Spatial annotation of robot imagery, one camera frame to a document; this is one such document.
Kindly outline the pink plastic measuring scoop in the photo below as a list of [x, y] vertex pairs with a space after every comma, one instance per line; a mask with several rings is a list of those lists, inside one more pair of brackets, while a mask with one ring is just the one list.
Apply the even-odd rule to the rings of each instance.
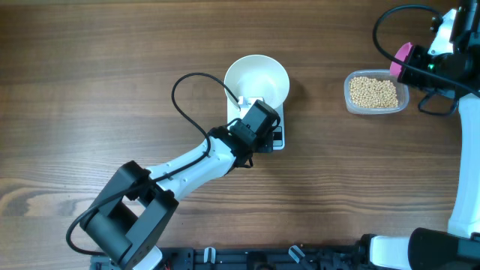
[[[410, 51], [411, 49], [413, 48], [413, 45], [408, 42], [408, 43], [405, 43], [397, 52], [396, 54], [394, 55], [394, 57], [397, 59], [397, 60], [400, 60], [402, 62], [405, 61], [405, 59], [407, 58], [407, 56], [410, 54]], [[393, 76], [393, 77], [398, 77], [400, 74], [401, 74], [401, 71], [402, 71], [402, 66], [396, 62], [392, 62], [391, 65], [390, 65], [390, 68], [389, 68], [389, 72], [390, 72], [390, 75]]]

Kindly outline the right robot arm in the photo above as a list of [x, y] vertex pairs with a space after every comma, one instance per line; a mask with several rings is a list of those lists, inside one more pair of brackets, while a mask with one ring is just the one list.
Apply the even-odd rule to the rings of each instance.
[[[377, 37], [380, 25], [403, 10], [433, 13], [435, 33], [429, 49], [413, 46], [403, 58], [384, 50]], [[369, 235], [366, 264], [382, 269], [478, 269], [479, 268], [479, 2], [459, 1], [454, 19], [432, 7], [405, 4], [393, 7], [375, 22], [373, 44], [399, 66], [397, 80], [425, 92], [418, 104], [439, 95], [452, 101], [450, 113], [461, 123], [461, 155], [457, 196], [447, 230], [417, 228], [407, 237]]]

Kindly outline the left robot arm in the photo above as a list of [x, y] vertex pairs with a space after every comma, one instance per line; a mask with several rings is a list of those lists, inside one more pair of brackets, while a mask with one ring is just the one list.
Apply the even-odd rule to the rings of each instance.
[[258, 100], [243, 118], [212, 128], [195, 149], [142, 168], [130, 161], [107, 182], [79, 219], [84, 232], [120, 269], [153, 267], [156, 244], [180, 200], [235, 168], [251, 168], [281, 117]]

